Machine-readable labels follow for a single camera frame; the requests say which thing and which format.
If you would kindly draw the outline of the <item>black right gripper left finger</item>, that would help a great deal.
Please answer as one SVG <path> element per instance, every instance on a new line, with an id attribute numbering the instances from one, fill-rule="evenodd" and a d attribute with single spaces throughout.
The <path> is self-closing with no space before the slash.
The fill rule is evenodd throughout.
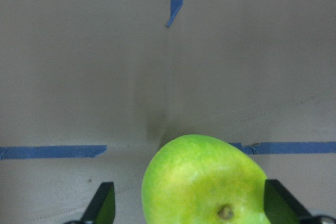
<path id="1" fill-rule="evenodd" d="M 113 224 L 116 216 L 115 203 L 114 183 L 101 183 L 83 213 L 80 223 Z"/>

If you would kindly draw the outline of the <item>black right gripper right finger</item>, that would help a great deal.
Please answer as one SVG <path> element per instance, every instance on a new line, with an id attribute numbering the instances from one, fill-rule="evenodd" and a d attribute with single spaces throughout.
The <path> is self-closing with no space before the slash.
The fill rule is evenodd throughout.
<path id="1" fill-rule="evenodd" d="M 312 215 L 277 179 L 267 179 L 264 212 L 271 224 L 310 223 Z"/>

